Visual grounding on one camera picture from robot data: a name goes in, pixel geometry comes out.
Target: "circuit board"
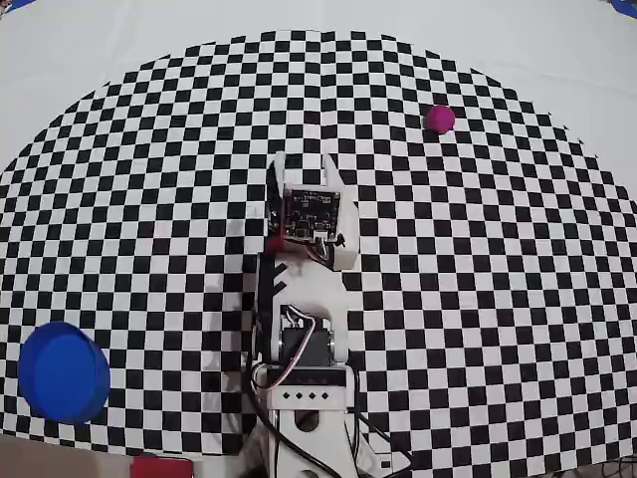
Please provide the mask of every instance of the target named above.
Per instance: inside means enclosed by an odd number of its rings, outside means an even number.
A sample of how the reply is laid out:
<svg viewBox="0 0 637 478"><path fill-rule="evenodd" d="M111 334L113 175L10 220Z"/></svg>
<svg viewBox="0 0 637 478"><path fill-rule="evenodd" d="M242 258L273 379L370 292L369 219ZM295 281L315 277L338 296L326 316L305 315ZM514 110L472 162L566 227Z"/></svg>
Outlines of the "circuit board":
<svg viewBox="0 0 637 478"><path fill-rule="evenodd" d="M339 210L339 192L284 189L285 236L301 240L321 236L328 241L335 240Z"/></svg>

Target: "red object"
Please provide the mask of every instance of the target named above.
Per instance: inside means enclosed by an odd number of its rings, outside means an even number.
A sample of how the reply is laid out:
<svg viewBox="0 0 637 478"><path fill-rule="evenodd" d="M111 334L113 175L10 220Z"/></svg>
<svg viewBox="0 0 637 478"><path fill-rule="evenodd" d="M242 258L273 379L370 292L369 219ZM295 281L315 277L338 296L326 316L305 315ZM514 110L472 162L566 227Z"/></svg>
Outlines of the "red object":
<svg viewBox="0 0 637 478"><path fill-rule="evenodd" d="M130 478L192 478L192 461L156 456L136 456L130 464Z"/></svg>

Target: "cable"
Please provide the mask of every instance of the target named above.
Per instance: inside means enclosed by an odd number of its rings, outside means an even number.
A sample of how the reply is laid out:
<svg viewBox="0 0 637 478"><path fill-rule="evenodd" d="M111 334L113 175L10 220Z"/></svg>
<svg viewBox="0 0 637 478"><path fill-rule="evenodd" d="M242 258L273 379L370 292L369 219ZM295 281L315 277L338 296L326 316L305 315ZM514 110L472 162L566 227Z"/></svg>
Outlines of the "cable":
<svg viewBox="0 0 637 478"><path fill-rule="evenodd" d="M353 363L349 364L351 371L354 375L354 442L352 447L352 454L354 457L354 463L358 459L358 448L360 447L360 409L358 407L358 396L360 395L360 374L358 370L354 368Z"/></svg>
<svg viewBox="0 0 637 478"><path fill-rule="evenodd" d="M270 433L272 433L275 437L281 440L281 442L284 445L286 445L292 451L297 453L304 460L307 460L312 465L317 466L318 468L320 468L322 471L327 473L332 478L341 478L341 476L338 474L336 470L326 465L322 461L318 460L317 458L314 458L313 456L311 456L303 448L301 448L299 445L294 443L290 438L284 435L281 431L279 431L277 427L272 423L272 421L270 421L268 414L261 407L261 404L259 403L259 398L257 397L256 390L252 384L252 350L248 351L248 356L246 358L246 371L244 375L244 380L246 381L245 382L247 385L246 389L248 393L248 399L250 400L250 404L252 405L252 407L255 410L255 413L257 414L261 422L264 424L264 426L268 429L268 431L270 431Z"/></svg>
<svg viewBox="0 0 637 478"><path fill-rule="evenodd" d="M378 436L380 436L383 440L385 440L387 443L389 443L390 447L392 446L391 438L389 437L389 435L387 435L387 433L385 433L384 431L378 429L371 421L369 421L369 418L366 418L361 412L358 413L358 417L360 418L360 420L365 425L367 425L367 427L371 431L373 431ZM395 445L393 446L393 448L395 448L396 451L398 451L401 455L403 455L405 458L407 458L407 460L409 460L409 464L407 466L405 466L401 470L394 471L393 473L388 474L384 478L396 478L397 476L401 475L402 473L405 473L406 471L411 471L414 468L414 457L411 455L411 453L409 453L408 451L403 450L402 448L398 448Z"/></svg>
<svg viewBox="0 0 637 478"><path fill-rule="evenodd" d="M277 431L279 431L281 433L281 412L277 411ZM279 444L281 443L281 441L279 441L279 438L277 437L277 439L275 440L275 472L274 472L274 478L277 478L277 471L279 470Z"/></svg>

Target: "wire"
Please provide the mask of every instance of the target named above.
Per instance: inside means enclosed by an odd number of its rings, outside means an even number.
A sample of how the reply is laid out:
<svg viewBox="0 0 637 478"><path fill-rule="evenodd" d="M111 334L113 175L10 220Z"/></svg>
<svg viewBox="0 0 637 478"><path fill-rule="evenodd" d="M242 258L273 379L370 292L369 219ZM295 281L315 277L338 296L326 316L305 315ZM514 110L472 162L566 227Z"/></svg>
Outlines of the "wire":
<svg viewBox="0 0 637 478"><path fill-rule="evenodd" d="M288 322L290 322L293 326L298 327L299 326L299 321L294 319L291 315L290 315L290 311L286 311L286 318L288 319Z"/></svg>
<svg viewBox="0 0 637 478"><path fill-rule="evenodd" d="M293 442L290 438L284 435L280 430L278 430L277 427L272 423L266 411L261 407L261 404L259 403L259 398L257 397L256 389L254 388L254 385L252 384L252 350L248 351L248 356L246 358L246 371L244 375L244 380L246 381L246 385L249 385L247 386L247 392L248 392L248 399L250 400L250 404L252 405L252 407L255 410L255 413L257 414L261 422L264 424L264 426L268 429L268 431L270 431L270 433L272 433L276 438L281 440L281 442L284 445L286 445L292 451L297 453L297 455L299 455L304 460L320 468L322 471L327 473L332 478L341 478L341 476L338 474L336 470L331 468L329 465L326 465L319 459L311 456L303 448L301 448L299 445Z"/></svg>
<svg viewBox="0 0 637 478"><path fill-rule="evenodd" d="M629 467L631 468L631 472L632 472L632 467L634 466L636 461L637 460L635 460L635 456L633 455L633 456L627 456L625 458L619 458L618 460L612 460L612 461L607 461L605 463L602 463L601 476L603 478L612 478L614 476L621 476L622 471L627 470ZM605 469L606 465L608 465L609 463L617 463L617 469L610 474L606 473L606 469Z"/></svg>
<svg viewBox="0 0 637 478"><path fill-rule="evenodd" d="M277 431L279 433L281 433L281 412L277 410ZM281 441L279 440L278 437L276 437L275 439L275 472L274 472L274 478L277 478L277 471L279 470L279 444L281 443Z"/></svg>
<svg viewBox="0 0 637 478"><path fill-rule="evenodd" d="M403 455L405 458L407 458L407 460L409 460L409 464L407 466L405 466L403 469L398 470L398 471L394 471L393 473L388 474L384 478L396 478L397 476L401 475L402 473L405 473L406 471L413 470L414 457L411 455L411 453L409 453L408 451L403 450L402 448L398 448L395 445L392 446L391 438L389 437L389 435L387 433L385 433L384 431L378 429L378 427L376 427L371 421L369 421L369 418L366 418L360 411L357 414L358 414L358 417L360 418L360 420L365 425L367 425L367 427L371 431L373 431L378 436L380 436L383 440L385 440L387 443L389 443L390 447L396 449L396 451L398 451L401 455Z"/></svg>
<svg viewBox="0 0 637 478"><path fill-rule="evenodd" d="M306 246L306 252L313 261L327 267L327 261L323 259L312 246Z"/></svg>
<svg viewBox="0 0 637 478"><path fill-rule="evenodd" d="M352 454L354 456L355 463L358 459L358 448L360 447L360 417L358 416L360 413L358 406L358 396L360 395L360 375L352 363L349 367L354 374L354 443L352 447Z"/></svg>

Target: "black cable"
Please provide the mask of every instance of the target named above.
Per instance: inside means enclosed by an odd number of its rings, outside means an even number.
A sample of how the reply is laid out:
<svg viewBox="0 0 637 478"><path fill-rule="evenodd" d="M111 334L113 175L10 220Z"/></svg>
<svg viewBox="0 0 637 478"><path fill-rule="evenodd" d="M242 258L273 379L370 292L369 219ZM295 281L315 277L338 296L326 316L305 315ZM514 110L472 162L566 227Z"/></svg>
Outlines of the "black cable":
<svg viewBox="0 0 637 478"><path fill-rule="evenodd" d="M319 459L311 456L307 453L303 448L294 443L290 438L284 435L281 431L277 429L277 427L272 423L266 411L261 407L259 403L259 398L255 393L254 388L252 387L252 350L248 351L248 357L246 358L246 369L244 372L244 380L245 386L247 387L248 399L250 400L250 404L255 409L255 413L264 424L264 426L272 433L275 437L283 442L288 448L297 453L304 460L309 461L312 465L317 466L322 471L327 473L332 478L341 478L336 470L326 465Z"/></svg>
<svg viewBox="0 0 637 478"><path fill-rule="evenodd" d="M352 447L352 454L354 457L354 463L358 459L358 448L360 447L360 407L358 406L358 397L360 396L360 374L353 363L349 364L351 371L354 374L354 443Z"/></svg>
<svg viewBox="0 0 637 478"><path fill-rule="evenodd" d="M281 412L277 410L277 431L281 432L280 429L280 425L281 425ZM281 442L279 441L279 438L277 438L275 440L275 473L274 473L274 478L277 478L277 472L279 470L279 444Z"/></svg>
<svg viewBox="0 0 637 478"><path fill-rule="evenodd" d="M389 447L392 447L392 443L391 443L391 438L389 437L389 435L387 433L385 433L384 431L378 429L378 427L376 427L371 421L369 421L369 418L366 418L361 412L358 413L358 416L360 418L360 420L367 425L367 427L373 431L374 433L376 433L378 436L380 436L383 440L385 440L387 443L389 443ZM409 464L407 466L405 466L403 469L398 470L398 471L394 471L393 473L388 474L387 476L385 476L384 478L396 478L397 476L407 472L407 471L411 471L414 468L414 457L411 455L411 453L409 453L408 451L403 450L402 448L398 448L397 446L393 446L393 448L396 449L396 451L398 451L401 455L403 455L405 458L407 458L407 460L409 460Z"/></svg>
<svg viewBox="0 0 637 478"><path fill-rule="evenodd" d="M621 476L622 471L628 469L629 467L634 466L635 461L637 461L635 460L635 456L627 456L625 458L619 458L618 460L612 460L612 461L607 461L605 463L602 463L601 476L603 478L612 478L614 476ZM608 465L609 463L617 463L617 469L610 474L606 473L606 470L605 470L606 465Z"/></svg>

